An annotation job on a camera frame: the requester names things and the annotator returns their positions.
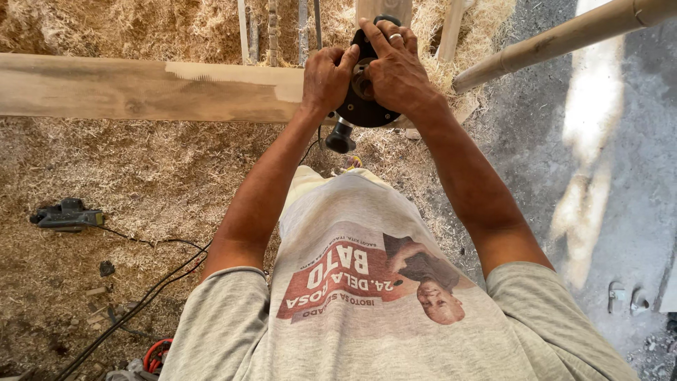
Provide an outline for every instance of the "sawdust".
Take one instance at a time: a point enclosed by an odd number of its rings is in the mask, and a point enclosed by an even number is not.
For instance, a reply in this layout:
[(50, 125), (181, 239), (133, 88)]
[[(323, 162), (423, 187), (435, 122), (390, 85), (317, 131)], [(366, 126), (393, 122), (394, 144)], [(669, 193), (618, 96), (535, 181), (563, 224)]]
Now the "sawdust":
[[(267, 0), (246, 1), (263, 21), (261, 64), (267, 47)], [(309, 1), (309, 46), (316, 46)], [(439, 64), (429, 40), (443, 23), (444, 0), (414, 2), (412, 28), (431, 81), (462, 110), (485, 105), (481, 88), (456, 97), (453, 76), (490, 54), (506, 33), (514, 0), (478, 0), (462, 22), (456, 59)], [(322, 1), (325, 46), (347, 46), (354, 32), (354, 1)], [(278, 57), (298, 58), (297, 2), (278, 0)], [(0, 52), (241, 64), (235, 0), (0, 0)], [(478, 142), (495, 138), (491, 127), (464, 124)], [(97, 307), (138, 300), (149, 286), (192, 256), (181, 243), (155, 247), (97, 229), (69, 235), (39, 230), (28, 222), (35, 209), (64, 197), (80, 197), (102, 209), (106, 226), (140, 239), (182, 238), (206, 244), (239, 183), (282, 131), (282, 125), (165, 121), (0, 118), (0, 377), (39, 366), (50, 379), (98, 334), (84, 321), (88, 302)], [(330, 131), (323, 127), (322, 136)], [(419, 207), (442, 249), (454, 259), (464, 231), (449, 223), (453, 212), (426, 146), (403, 131), (359, 129), (356, 155), (366, 167)], [(324, 177), (338, 173), (344, 157), (311, 149), (305, 164)], [(272, 269), (280, 239), (269, 243), (265, 267)], [(99, 262), (113, 275), (101, 278)], [(153, 336), (172, 336), (183, 303), (198, 274), (168, 286), (129, 324)], [(85, 296), (105, 285), (110, 291)], [(81, 321), (69, 331), (70, 320)], [(112, 366), (140, 357), (152, 340), (118, 332), (85, 362)]]

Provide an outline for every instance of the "person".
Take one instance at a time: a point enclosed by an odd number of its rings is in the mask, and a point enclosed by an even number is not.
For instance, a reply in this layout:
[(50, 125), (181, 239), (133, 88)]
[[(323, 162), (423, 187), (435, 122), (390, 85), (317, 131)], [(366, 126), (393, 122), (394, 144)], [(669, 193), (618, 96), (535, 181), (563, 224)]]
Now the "person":
[(451, 265), (411, 237), (398, 239), (384, 234), (383, 243), (390, 271), (419, 282), (416, 298), (430, 320), (439, 324), (463, 320), (463, 303), (454, 296), (460, 276)]
[[(331, 180), (299, 167), (317, 126), (341, 105), (359, 53), (325, 48), (308, 59), (298, 111), (215, 233), (160, 379), (636, 380), (429, 82), (413, 32), (386, 20), (359, 25), (378, 54), (366, 71), (373, 95), (418, 128), (475, 244), (486, 292), (454, 268), (464, 317), (430, 319), (418, 297), (448, 303), (444, 287), (389, 270), (383, 239), (410, 237), (453, 268), (416, 206), (363, 167)], [(263, 255), (278, 219), (269, 289)]]

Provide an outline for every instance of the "man's right hand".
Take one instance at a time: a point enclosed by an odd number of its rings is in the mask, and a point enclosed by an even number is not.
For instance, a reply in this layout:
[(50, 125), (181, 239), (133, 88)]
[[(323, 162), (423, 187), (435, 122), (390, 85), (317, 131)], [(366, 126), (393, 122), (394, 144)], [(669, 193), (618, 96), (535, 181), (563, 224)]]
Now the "man's right hand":
[[(359, 26), (372, 43), (378, 60), (371, 61), (365, 78), (371, 80), (374, 98), (383, 107), (414, 120), (428, 112), (429, 104), (441, 104), (439, 94), (418, 60), (418, 44), (411, 29), (388, 20), (376, 25), (366, 18)], [(402, 37), (388, 37), (399, 33)]]

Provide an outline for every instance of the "power cord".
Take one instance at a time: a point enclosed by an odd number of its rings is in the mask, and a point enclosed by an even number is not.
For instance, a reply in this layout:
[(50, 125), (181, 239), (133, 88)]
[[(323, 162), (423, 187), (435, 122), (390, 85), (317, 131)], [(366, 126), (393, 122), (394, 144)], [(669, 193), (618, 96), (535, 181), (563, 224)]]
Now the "power cord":
[[(103, 229), (105, 231), (114, 233), (116, 235), (119, 235), (120, 237), (129, 239), (131, 241), (147, 243), (147, 244), (151, 245), (151, 247), (153, 247), (153, 244), (150, 241), (132, 238), (132, 237), (126, 236), (122, 233), (116, 232), (115, 230), (112, 230), (112, 229), (109, 229), (109, 228), (104, 228), (103, 226), (96, 226), (96, 227)], [(212, 243), (212, 241), (210, 240), (207, 243), (207, 245), (205, 245), (204, 247), (200, 247), (200, 246), (196, 245), (195, 243), (192, 243), (190, 241), (186, 241), (186, 240), (183, 240), (183, 239), (165, 239), (165, 240), (158, 241), (158, 242), (182, 242), (182, 243), (186, 243), (188, 245), (197, 247), (198, 249), (200, 249), (200, 251), (198, 251), (195, 255), (193, 255), (189, 260), (185, 261), (181, 266), (177, 267), (174, 271), (165, 275), (158, 283), (156, 283), (153, 287), (151, 287), (148, 290), (148, 292), (146, 292), (146, 295), (144, 295), (143, 298), (139, 301), (139, 304), (137, 304), (134, 308), (129, 310), (127, 313), (125, 313), (120, 318), (120, 320), (118, 320), (116, 323), (111, 325), (104, 333), (99, 335), (99, 337), (96, 340), (94, 340), (94, 342), (92, 342), (87, 348), (85, 348), (85, 350), (82, 353), (80, 353), (78, 355), (78, 357), (76, 357), (66, 368), (64, 368), (61, 371), (61, 373), (59, 373), (59, 375), (57, 376), (57, 378), (56, 378), (57, 381), (64, 381), (65, 379), (67, 379), (67, 377), (69, 377), (71, 375), (71, 373), (75, 372), (75, 370), (80, 365), (82, 365), (82, 363), (96, 350), (96, 348), (98, 348), (98, 346), (101, 345), (101, 343), (103, 343), (104, 340), (106, 340), (106, 338), (108, 338), (108, 336), (112, 335), (113, 332), (115, 332), (118, 328), (123, 328), (124, 330), (127, 330), (126, 328), (123, 327), (123, 325), (126, 322), (128, 322), (131, 318), (133, 318), (137, 313), (139, 313), (141, 310), (143, 310), (147, 305), (149, 305), (153, 301), (153, 299), (155, 299), (155, 297), (168, 284), (170, 284), (172, 282), (176, 282), (179, 279), (181, 279), (181, 278), (185, 277), (186, 275), (195, 271), (204, 262), (204, 260), (206, 260), (207, 255), (202, 257), (202, 259), (200, 259), (200, 261), (195, 266), (193, 266), (190, 270), (186, 271), (184, 274), (181, 274), (181, 275), (167, 281), (166, 283), (162, 284), (162, 282), (165, 282), (169, 277), (171, 277), (175, 273), (178, 273), (183, 267), (187, 266), (191, 261), (193, 261), (195, 258), (197, 258), (201, 253), (205, 252), (207, 250), (207, 248), (209, 247), (209, 245), (211, 245), (211, 243)], [(148, 301), (146, 301), (146, 298), (148, 298), (148, 296), (153, 291), (155, 291), (155, 293), (150, 297), (150, 299), (148, 299)]]
[(322, 129), (322, 125), (320, 125), (320, 126), (318, 127), (318, 139), (317, 139), (316, 141), (314, 141), (313, 144), (310, 145), (310, 147), (308, 147), (308, 151), (305, 151), (305, 155), (303, 156), (303, 159), (301, 159), (301, 162), (299, 163), (299, 165), (303, 164), (303, 161), (304, 161), (305, 158), (308, 156), (308, 153), (310, 152), (310, 149), (313, 148), (313, 146), (315, 145), (315, 143), (320, 143), (320, 140), (322, 140), (322, 139), (320, 138), (320, 130), (321, 130), (321, 129)]

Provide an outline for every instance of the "foot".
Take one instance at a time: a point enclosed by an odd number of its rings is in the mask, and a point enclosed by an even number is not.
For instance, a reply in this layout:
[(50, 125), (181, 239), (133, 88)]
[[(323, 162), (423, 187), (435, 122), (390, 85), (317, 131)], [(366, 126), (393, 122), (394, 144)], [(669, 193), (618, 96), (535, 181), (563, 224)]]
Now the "foot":
[(348, 157), (348, 160), (345, 162), (345, 166), (343, 167), (344, 172), (348, 172), (349, 170), (353, 168), (361, 168), (362, 167), (362, 160), (359, 159), (359, 157), (353, 155)]

